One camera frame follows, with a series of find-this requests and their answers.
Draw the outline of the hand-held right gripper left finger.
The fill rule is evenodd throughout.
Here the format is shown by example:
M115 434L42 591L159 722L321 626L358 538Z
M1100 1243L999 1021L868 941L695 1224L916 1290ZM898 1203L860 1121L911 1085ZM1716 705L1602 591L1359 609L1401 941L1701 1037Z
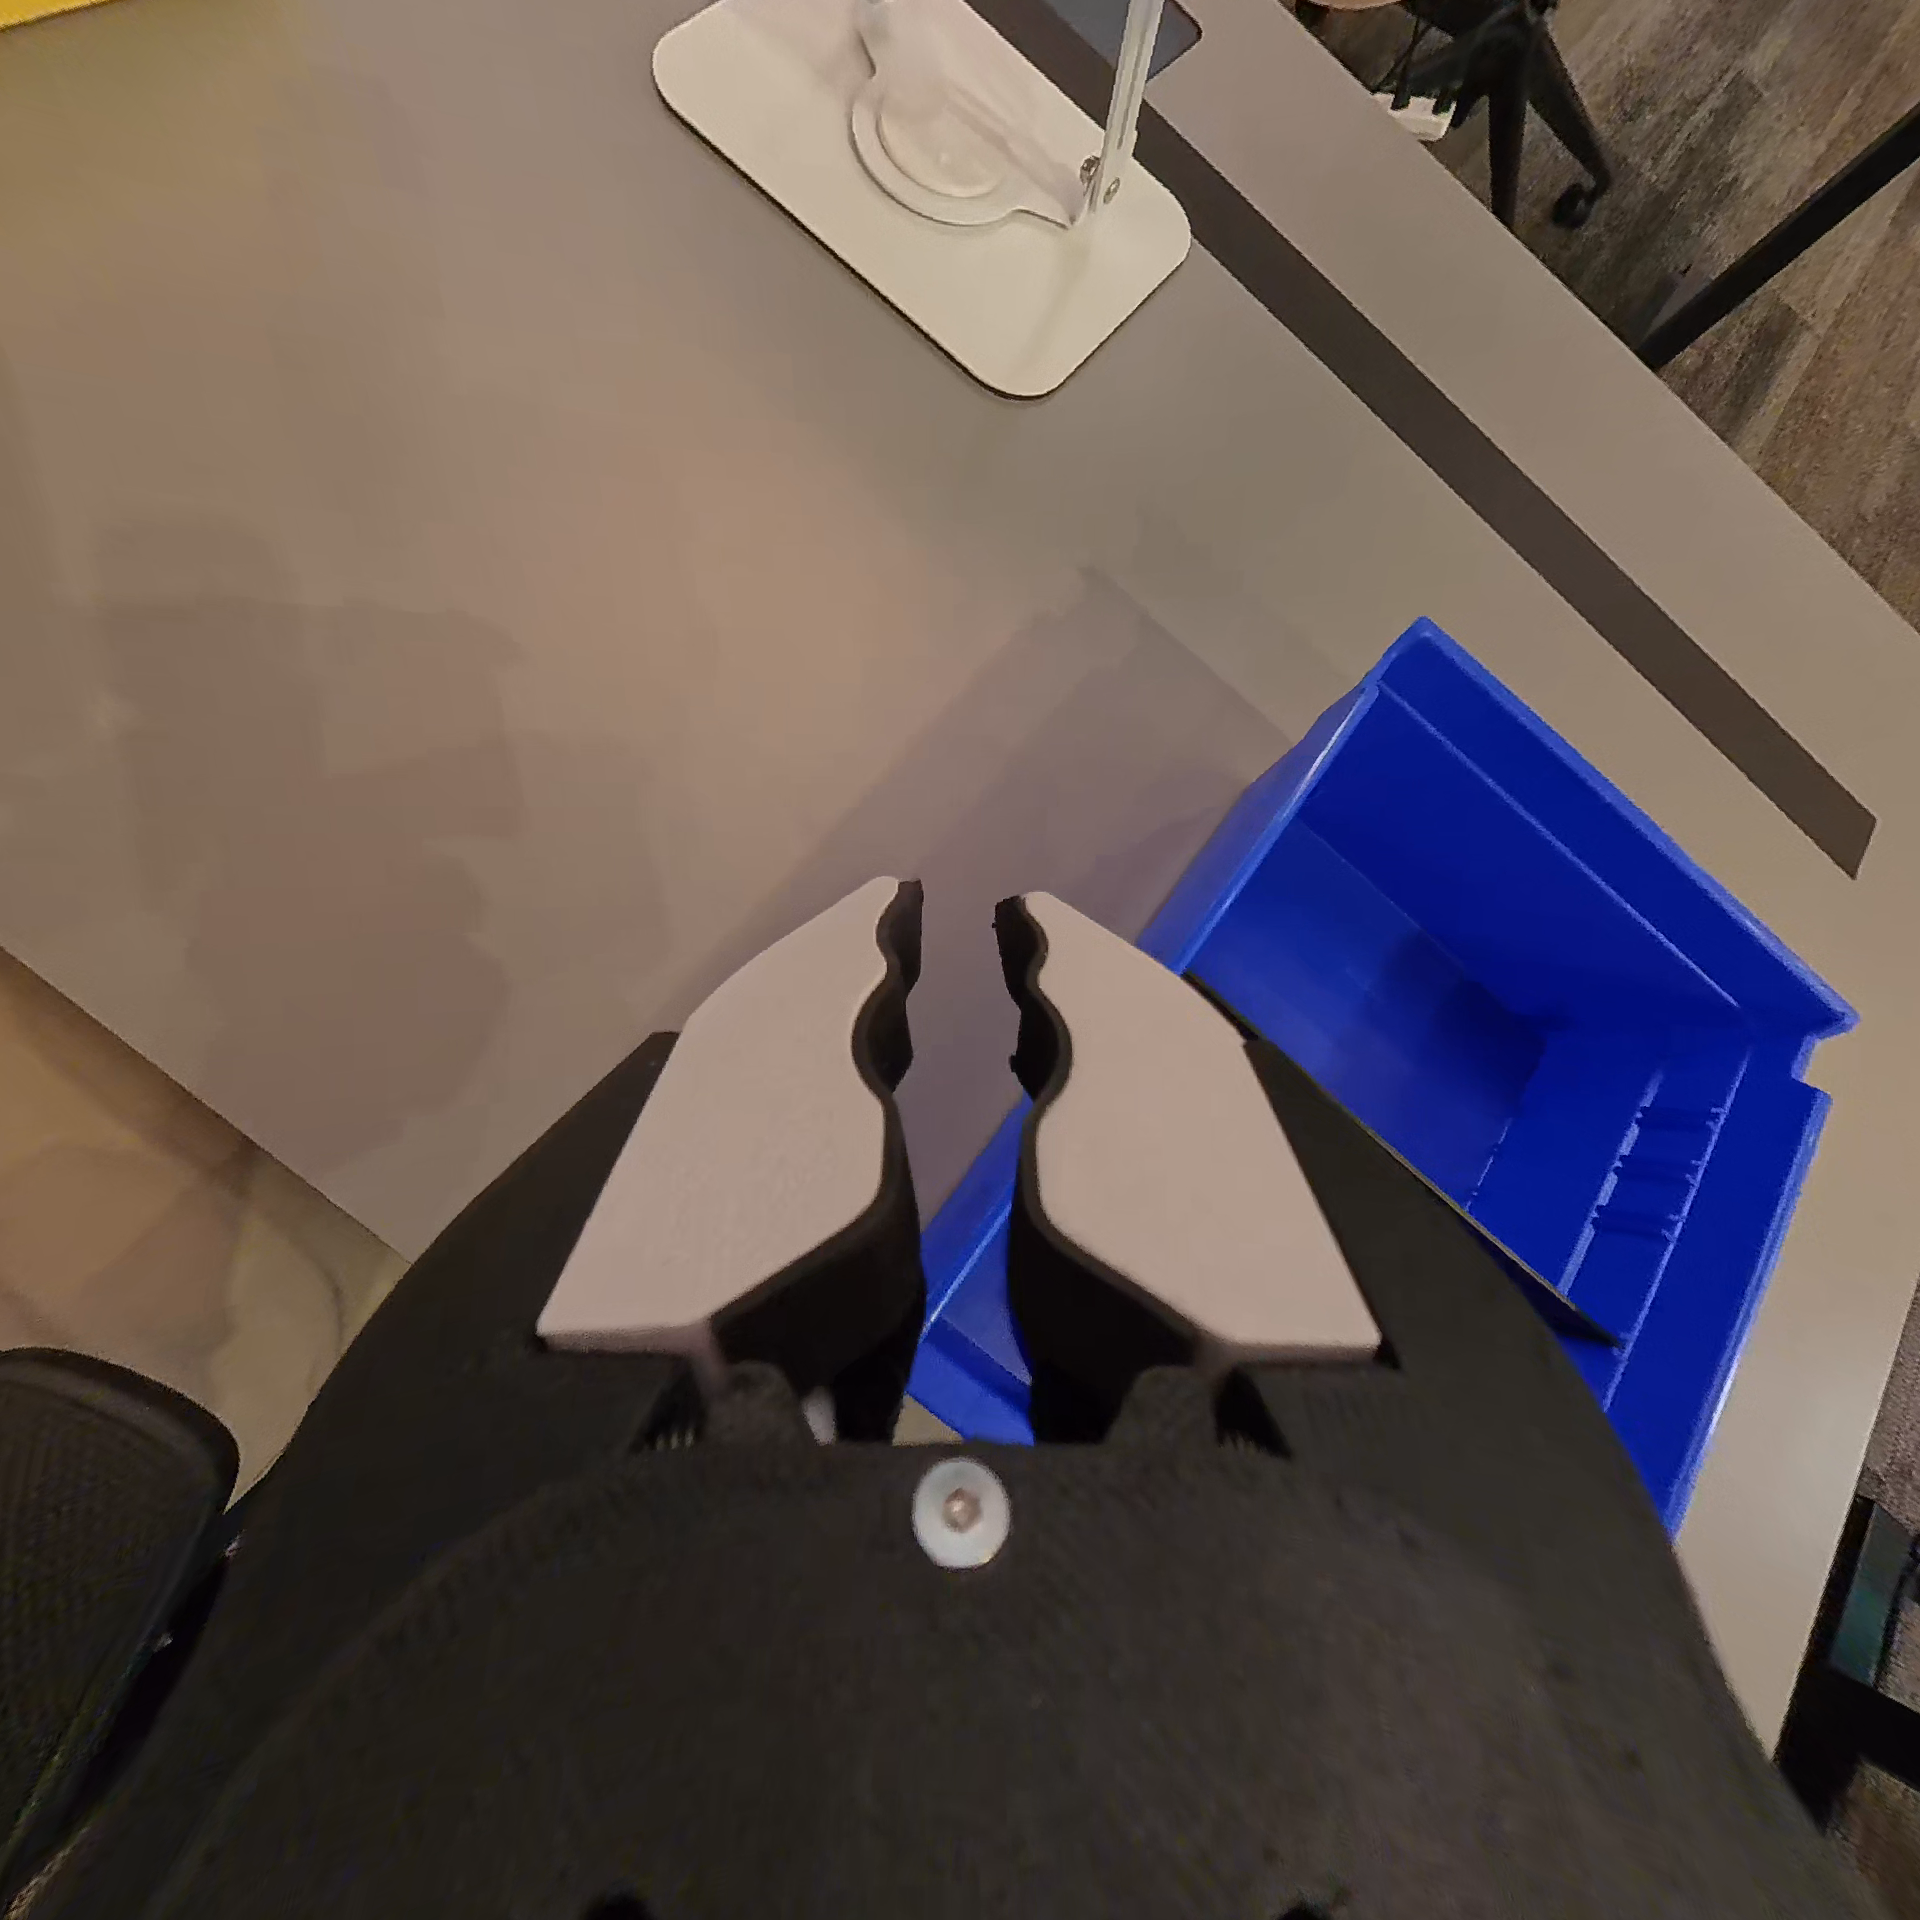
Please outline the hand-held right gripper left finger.
M923 890L873 879L685 1019L534 1321L555 1353L647 1353L705 1388L780 1372L818 1437L889 1444L923 1331L895 1092Z

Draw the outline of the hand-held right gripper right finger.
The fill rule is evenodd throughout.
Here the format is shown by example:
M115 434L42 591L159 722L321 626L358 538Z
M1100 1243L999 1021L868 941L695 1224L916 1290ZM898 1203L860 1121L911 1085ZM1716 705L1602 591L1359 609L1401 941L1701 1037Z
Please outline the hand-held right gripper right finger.
M1266 1367L1378 1362L1237 1021L1052 895L997 904L995 939L1029 1099L1004 1269L1036 1443L1103 1441L1156 1372L1218 1401Z

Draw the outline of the blue plastic bin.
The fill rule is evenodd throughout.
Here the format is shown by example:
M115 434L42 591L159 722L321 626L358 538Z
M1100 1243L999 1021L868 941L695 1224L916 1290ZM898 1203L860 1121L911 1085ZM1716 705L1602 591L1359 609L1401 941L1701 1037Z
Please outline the blue plastic bin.
M1670 1537L1858 1017L1420 619L1153 905L1068 898L1287 1053L1463 1217Z

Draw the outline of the black mesh office chair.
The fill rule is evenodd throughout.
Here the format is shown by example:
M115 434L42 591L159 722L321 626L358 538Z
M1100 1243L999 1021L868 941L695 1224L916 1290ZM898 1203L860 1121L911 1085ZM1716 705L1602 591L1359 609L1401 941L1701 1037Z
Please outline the black mesh office chair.
M2 1887L58 1844L233 1495L238 1444L173 1388L2 1356Z

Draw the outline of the white stand with clear arms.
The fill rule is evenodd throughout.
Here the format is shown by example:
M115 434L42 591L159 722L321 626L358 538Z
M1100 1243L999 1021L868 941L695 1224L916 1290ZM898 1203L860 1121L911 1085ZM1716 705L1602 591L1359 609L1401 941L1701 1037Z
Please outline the white stand with clear arms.
M959 3L723 3L660 37L673 114L988 392L1057 394L1194 247L1135 160L1163 5L1100 127Z

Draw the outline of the black office chair base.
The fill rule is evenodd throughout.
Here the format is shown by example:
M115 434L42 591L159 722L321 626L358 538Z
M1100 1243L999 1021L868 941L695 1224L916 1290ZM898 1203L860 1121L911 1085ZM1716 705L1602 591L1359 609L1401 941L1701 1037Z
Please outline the black office chair base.
M1395 3L1407 39L1373 96L1401 113L1428 104L1443 132L1485 111L1487 207L1516 231L1532 121L1572 159L1579 178L1549 219L1579 231L1612 193L1617 169L1553 32L1554 3Z

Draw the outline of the black table leg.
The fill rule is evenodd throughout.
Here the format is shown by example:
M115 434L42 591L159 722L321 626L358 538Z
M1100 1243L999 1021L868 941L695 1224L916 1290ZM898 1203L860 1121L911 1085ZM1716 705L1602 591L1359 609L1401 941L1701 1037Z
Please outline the black table leg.
M1674 359L1733 319L1740 307L1851 219L1884 187L1907 176L1915 162L1918 107L1911 107L1723 271L1713 277L1689 271L1676 280L1669 298L1634 341L1639 361L1653 373L1669 369Z

